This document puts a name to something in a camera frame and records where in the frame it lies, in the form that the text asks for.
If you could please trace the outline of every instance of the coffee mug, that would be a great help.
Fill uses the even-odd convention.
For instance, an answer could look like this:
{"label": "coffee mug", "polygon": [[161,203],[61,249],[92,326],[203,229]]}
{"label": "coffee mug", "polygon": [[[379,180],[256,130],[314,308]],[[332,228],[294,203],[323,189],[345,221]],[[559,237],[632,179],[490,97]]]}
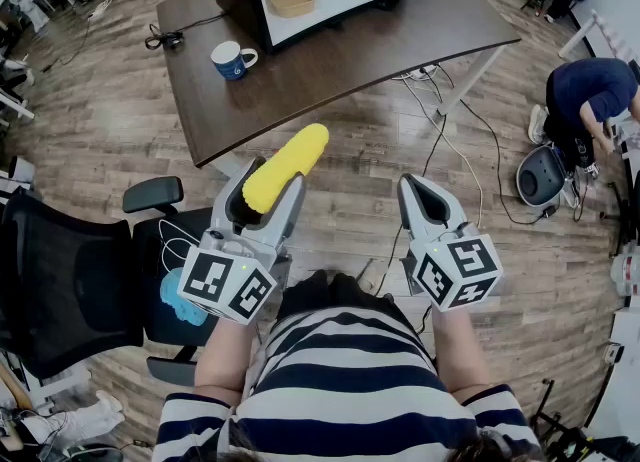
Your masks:
{"label": "coffee mug", "polygon": [[[253,55],[253,58],[245,62],[243,55]],[[237,42],[226,41],[218,44],[211,52],[211,60],[226,80],[239,80],[247,72],[247,68],[258,61],[258,52],[251,48],[240,49]]]}

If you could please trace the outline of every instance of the cable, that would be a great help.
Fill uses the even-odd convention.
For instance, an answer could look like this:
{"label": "cable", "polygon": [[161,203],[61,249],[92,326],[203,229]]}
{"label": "cable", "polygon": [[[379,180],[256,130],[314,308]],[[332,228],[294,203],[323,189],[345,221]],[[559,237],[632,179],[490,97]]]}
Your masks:
{"label": "cable", "polygon": [[[437,92],[435,92],[435,91],[433,91],[431,89],[428,89],[428,90],[431,90],[431,92],[433,92],[434,94],[437,94],[438,98],[442,102],[442,96],[440,95],[440,90],[438,89],[438,86],[436,85],[436,82],[433,81],[433,78],[431,78],[431,76],[429,76],[429,79],[436,86],[436,91]],[[424,168],[422,169],[421,177],[424,177],[424,175],[427,173],[427,168],[429,167],[429,162],[431,161],[431,157],[433,156],[433,153],[435,153],[435,151],[436,151],[436,147],[438,147],[438,142],[440,142],[440,139],[442,138],[442,134],[444,133],[444,128],[445,128],[446,125],[447,125],[447,116],[445,115],[445,116],[443,116],[442,130],[438,134],[438,138],[436,139],[435,143],[433,144],[433,147],[431,148],[431,152],[429,153],[429,156],[428,156],[427,160],[424,163]],[[389,262],[387,263],[387,269],[385,270],[384,275],[382,276],[382,280],[380,281],[380,285],[378,286],[378,290],[373,295],[374,297],[377,297],[380,294],[380,290],[382,289],[382,285],[384,284],[384,281],[387,278],[387,274],[389,273],[389,269],[391,268],[391,263],[393,262],[393,255],[396,252],[396,245],[398,244],[398,238],[400,236],[400,231],[402,231],[402,223],[400,223],[400,227],[398,227],[398,232],[396,233],[396,237],[393,240],[393,247],[391,248],[391,255],[389,256]]]}
{"label": "cable", "polygon": [[120,453],[122,453],[122,450],[124,450],[125,448],[128,448],[129,446],[137,446],[139,448],[151,448],[151,444],[149,444],[148,442],[139,441],[136,439],[128,444],[125,444],[124,446],[120,446],[119,448],[116,446],[102,446],[100,448],[90,448],[88,450],[80,450],[62,459],[62,462],[68,462],[72,458],[79,457],[81,455],[86,455],[87,453],[95,453],[98,451],[112,450],[112,451],[119,451]]}
{"label": "cable", "polygon": [[396,245],[398,244],[398,237],[400,236],[400,231],[402,231],[402,223],[400,223],[400,227],[398,227],[398,232],[396,233],[396,237],[393,240],[393,247],[391,248],[391,255],[389,256],[389,262],[387,263],[387,269],[384,271],[384,275],[382,276],[382,280],[380,281],[380,286],[378,286],[378,291],[373,295],[377,297],[380,294],[380,290],[382,289],[382,285],[384,284],[384,280],[387,278],[387,274],[389,273],[389,268],[391,268],[391,262],[393,261],[393,255],[396,252]]}
{"label": "cable", "polygon": [[431,124],[433,124],[435,126],[435,128],[440,132],[440,134],[442,135],[442,138],[444,138],[444,141],[449,145],[449,147],[451,149],[453,149],[467,164],[467,167],[469,167],[469,170],[471,171],[471,175],[473,176],[473,179],[476,180],[476,184],[478,185],[478,190],[480,190],[480,209],[478,211],[478,228],[481,226],[482,224],[482,204],[483,204],[483,200],[484,200],[484,194],[482,192],[482,186],[480,186],[480,181],[478,180],[478,176],[476,176],[475,171],[473,170],[473,167],[471,166],[471,164],[469,163],[469,160],[467,159],[467,157],[465,155],[463,155],[460,151],[458,151],[454,145],[449,141],[449,139],[447,138],[447,136],[444,134],[444,131],[442,131],[438,125],[435,123],[435,121],[431,118],[431,116],[427,113],[427,109],[424,107],[424,104],[422,103],[422,100],[418,97],[418,95],[413,91],[413,89],[411,88],[411,86],[407,83],[406,80],[403,80],[404,84],[407,86],[407,88],[409,89],[409,91],[411,92],[411,94],[413,94],[413,97],[415,97],[418,100],[418,103],[420,103],[420,107],[422,108],[422,111],[424,112],[424,115],[427,117],[427,119],[429,119],[429,121],[431,122]]}
{"label": "cable", "polygon": [[40,71],[41,73],[48,73],[51,70],[51,68],[55,66],[58,62],[60,62],[63,66],[70,64],[71,61],[74,58],[76,58],[78,54],[82,51],[82,48],[84,48],[84,44],[87,42],[87,36],[89,35],[90,27],[91,27],[91,18],[87,19],[87,30],[84,32],[84,37],[82,39],[82,43],[80,44],[80,47],[76,50],[76,52],[71,56],[69,60],[64,62],[62,60],[62,57],[56,57],[56,59],[51,64],[45,66],[43,69],[36,69],[36,68],[33,68],[33,69],[36,69],[36,71]]}
{"label": "cable", "polygon": [[113,0],[105,0],[102,3],[100,3],[100,5],[98,5],[96,7],[96,10],[93,11],[93,13],[91,14],[91,16],[89,16],[89,19],[95,19],[98,16],[102,16],[102,14],[104,14],[104,11],[107,10],[107,8],[109,7],[109,5],[111,5],[111,2]]}
{"label": "cable", "polygon": [[580,213],[578,214],[578,218],[576,218],[576,209],[573,210],[573,221],[580,222],[582,218],[582,211],[584,210],[584,200],[587,197],[587,190],[589,190],[589,174],[585,173],[585,185],[584,185],[584,194],[582,194],[582,201],[580,201]]}
{"label": "cable", "polygon": [[424,315],[422,315],[422,327],[420,327],[420,329],[416,330],[416,334],[418,336],[420,334],[422,334],[425,331],[425,329],[427,328],[426,321],[429,318],[430,314],[431,314],[431,306],[427,307],[427,310],[424,312]]}
{"label": "cable", "polygon": [[[451,82],[451,86],[455,87],[453,80],[451,79],[451,76],[449,76],[449,73],[447,73],[447,71],[440,66],[440,64],[438,64],[438,67],[440,69],[442,69],[442,72],[447,76],[447,78],[449,78],[449,81]],[[500,153],[500,143],[498,142],[498,136],[496,135],[496,132],[493,130],[493,128],[491,127],[491,125],[485,121],[482,117],[480,117],[477,113],[475,113],[473,111],[473,109],[463,100],[460,100],[460,103],[462,103],[467,110],[469,110],[469,112],[471,112],[477,119],[479,119],[480,121],[482,121],[484,123],[484,125],[489,128],[489,131],[491,132],[491,134],[493,135],[493,140],[496,143],[496,150],[498,152],[498,164],[496,165],[496,176],[498,177],[498,192],[500,194],[500,202],[502,203],[502,207],[504,208],[505,213],[507,214],[507,217],[509,217],[509,220],[511,222],[513,222],[514,224],[518,224],[521,226],[531,226],[537,222],[539,222],[540,220],[542,220],[543,218],[549,218],[551,215],[553,215],[557,210],[559,206],[548,206],[547,208],[544,209],[544,211],[540,214],[540,216],[538,218],[536,218],[535,220],[531,220],[531,221],[520,221],[520,220],[515,220],[512,216],[511,213],[509,213],[509,210],[507,209],[507,205],[504,202],[504,194],[502,191],[502,178],[500,177],[500,163],[502,161],[502,155]]]}
{"label": "cable", "polygon": [[[169,240],[164,239],[164,234],[162,233],[162,224],[165,223],[171,227],[173,227],[174,229],[176,229],[177,231],[180,231],[181,233],[185,234],[186,236],[188,236],[189,238],[191,238],[194,242],[190,242],[189,240],[185,239],[185,238],[179,238],[179,237],[175,237],[175,238],[170,238]],[[195,236],[187,233],[184,229],[178,227],[177,225],[173,224],[172,222],[169,222],[168,220],[165,220],[163,218],[161,218],[158,221],[158,233],[160,234],[160,240],[162,241],[162,251],[160,252],[160,261],[162,261],[162,266],[164,267],[164,269],[167,271],[167,273],[170,272],[169,267],[167,266],[167,264],[164,262],[164,251],[168,250],[169,252],[171,252],[171,254],[173,254],[175,257],[177,257],[178,259],[181,259],[183,261],[185,261],[187,258],[181,256],[180,254],[178,254],[176,251],[174,251],[171,247],[169,247],[169,244],[171,242],[176,242],[176,241],[181,241],[183,243],[187,243],[189,245],[189,247],[195,247],[196,244],[200,243],[200,240],[198,240]]]}
{"label": "cable", "polygon": [[[38,453],[38,460],[41,460],[43,462],[47,460],[47,458],[51,454],[51,450],[53,449],[53,443],[55,442],[56,438],[58,437],[58,434],[67,425],[68,418],[69,418],[69,415],[65,412],[64,413],[64,421],[62,422],[62,425],[57,430],[54,430],[53,432],[51,432],[47,436],[47,438],[42,442],[42,449],[40,450],[40,453]],[[47,441],[51,438],[51,436],[53,436],[53,438],[51,439],[51,442],[49,444],[47,444]]]}
{"label": "cable", "polygon": [[173,30],[171,32],[162,32],[157,25],[151,23],[149,25],[151,36],[147,37],[144,40],[144,45],[148,50],[157,50],[162,45],[166,45],[169,48],[174,48],[184,40],[184,31],[191,28],[196,28],[198,26],[208,25],[209,23],[213,23],[214,21],[218,21],[219,19],[226,16],[226,14],[226,12],[221,12],[220,14],[211,18],[205,18],[199,21],[195,21],[190,25],[183,26],[182,28],[178,28],[177,30]]}

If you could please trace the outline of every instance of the chair backrest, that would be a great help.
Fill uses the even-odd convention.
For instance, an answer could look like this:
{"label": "chair backrest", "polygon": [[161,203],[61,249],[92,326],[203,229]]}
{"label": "chair backrest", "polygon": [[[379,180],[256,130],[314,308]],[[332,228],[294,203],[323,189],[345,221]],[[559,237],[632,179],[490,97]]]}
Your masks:
{"label": "chair backrest", "polygon": [[95,224],[20,194],[0,224],[0,347],[48,378],[141,346],[139,273],[126,221]]}

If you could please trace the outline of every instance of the human arm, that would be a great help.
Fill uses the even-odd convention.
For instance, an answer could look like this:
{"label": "human arm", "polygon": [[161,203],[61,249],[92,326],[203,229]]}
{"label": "human arm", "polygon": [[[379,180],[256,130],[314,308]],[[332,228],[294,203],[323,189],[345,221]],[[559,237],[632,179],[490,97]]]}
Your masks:
{"label": "human arm", "polygon": [[224,318],[218,320],[196,365],[196,394],[216,398],[231,406],[240,403],[253,334],[253,324],[241,325]]}
{"label": "human arm", "polygon": [[591,133],[593,138],[598,141],[603,151],[607,154],[613,153],[613,150],[615,149],[613,141],[609,140],[604,134],[602,126],[600,126],[600,123],[598,123],[598,120],[593,113],[593,109],[591,108],[589,101],[585,101],[585,103],[580,107],[580,118],[582,119],[582,124],[584,124],[584,127],[589,133]]}
{"label": "human arm", "polygon": [[438,376],[460,403],[489,388],[491,375],[466,308],[433,310]]}

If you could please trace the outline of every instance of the robot vacuum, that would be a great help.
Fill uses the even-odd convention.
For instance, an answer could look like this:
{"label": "robot vacuum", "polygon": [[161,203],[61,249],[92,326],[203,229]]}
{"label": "robot vacuum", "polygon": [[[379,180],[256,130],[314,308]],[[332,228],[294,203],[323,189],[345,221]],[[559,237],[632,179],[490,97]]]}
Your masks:
{"label": "robot vacuum", "polygon": [[531,151],[518,167],[518,193],[529,206],[544,206],[558,197],[566,177],[567,171],[560,155],[551,146],[540,146]]}

